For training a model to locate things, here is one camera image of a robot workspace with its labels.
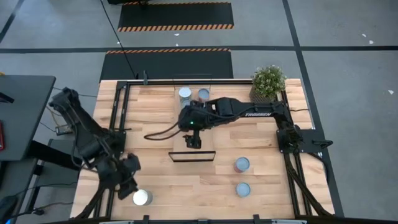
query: wooden table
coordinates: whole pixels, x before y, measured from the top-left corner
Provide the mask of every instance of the wooden table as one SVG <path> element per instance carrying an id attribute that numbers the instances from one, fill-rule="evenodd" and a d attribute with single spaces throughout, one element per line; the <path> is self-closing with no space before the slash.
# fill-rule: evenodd
<path id="1" fill-rule="evenodd" d="M 117 81 L 102 81 L 94 112 L 94 119 L 109 127 Z M 124 200 L 114 198 L 112 220 L 252 219 L 293 218 L 292 203 L 287 183 L 283 155 L 278 150 L 274 118 L 241 118 L 234 123 L 213 128 L 213 162 L 172 162 L 168 152 L 174 139 L 148 141 L 144 135 L 163 131 L 175 122 L 175 89 L 180 86 L 132 86 L 126 115 L 126 151 L 139 157 L 142 170 L 134 176 L 139 188 L 154 194 L 149 206 L 135 206 L 132 194 Z M 211 99 L 228 96 L 242 102 L 249 101 L 250 85 L 212 85 Z M 122 90 L 119 107 L 123 102 Z M 299 79 L 286 80 L 286 93 L 291 110 L 307 108 Z M 116 119 L 119 124 L 121 110 Z M 312 127 L 308 110 L 292 111 L 295 124 L 302 129 Z M 235 173 L 234 161 L 241 156 L 250 160 L 250 169 Z M 320 161 L 301 154 L 308 188 L 323 207 L 333 213 L 323 165 Z M 235 186 L 248 183 L 252 192 L 239 198 Z M 78 215 L 96 191 L 96 174 L 82 170 L 75 194 L 71 217 Z M 303 200 L 296 186 L 300 212 Z M 105 214 L 107 195 L 103 197 L 101 215 Z"/>

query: concrete floor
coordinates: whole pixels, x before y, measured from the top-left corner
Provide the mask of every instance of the concrete floor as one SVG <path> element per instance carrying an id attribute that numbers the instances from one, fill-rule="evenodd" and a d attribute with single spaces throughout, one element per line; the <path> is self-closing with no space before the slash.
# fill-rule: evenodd
<path id="1" fill-rule="evenodd" d="M 301 46 L 398 45 L 398 1 L 288 1 Z M 232 30 L 127 32 L 119 37 L 125 47 L 293 46 L 282 0 L 229 2 L 235 22 Z M 0 29 L 17 3 L 0 1 Z M 121 6 L 104 3 L 116 26 Z M 24 0 L 0 42 L 0 52 L 103 47 L 118 44 L 99 0 Z M 325 136 L 335 142 L 329 151 L 343 210 L 346 217 L 398 220 L 398 51 L 349 50 L 303 52 Z M 302 76 L 294 51 L 233 50 L 231 57 L 235 78 L 248 78 L 257 67 L 271 64 L 281 66 L 288 77 Z M 95 95 L 103 59 L 104 52 L 0 54 L 0 71 L 53 75 L 58 88 L 68 86 Z M 95 99 L 81 101 L 92 113 Z M 42 122 L 55 126 L 48 111 Z M 35 139 L 46 144 L 49 138 L 57 137 L 39 126 Z M 73 189 L 47 188 L 37 205 L 71 202 L 73 196 Z M 19 223 L 66 220 L 69 212 L 68 206 L 53 207 L 42 217 L 21 217 Z"/>

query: orange and black striped tape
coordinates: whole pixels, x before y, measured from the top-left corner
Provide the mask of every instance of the orange and black striped tape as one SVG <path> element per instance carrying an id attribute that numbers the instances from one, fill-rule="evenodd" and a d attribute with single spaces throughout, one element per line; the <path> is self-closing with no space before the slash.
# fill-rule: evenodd
<path id="1" fill-rule="evenodd" d="M 124 3 L 123 6 L 138 4 L 138 2 L 127 2 Z M 148 3 L 149 5 L 159 5 L 159 4 L 230 4 L 230 2 L 155 2 L 155 3 Z"/>
<path id="2" fill-rule="evenodd" d="M 118 32 L 232 29 L 232 24 L 119 27 Z"/>
<path id="3" fill-rule="evenodd" d="M 109 50 L 106 54 L 138 54 L 138 53 L 167 53 L 167 52 L 213 52 L 230 51 L 230 49 L 155 49 L 155 50 Z"/>

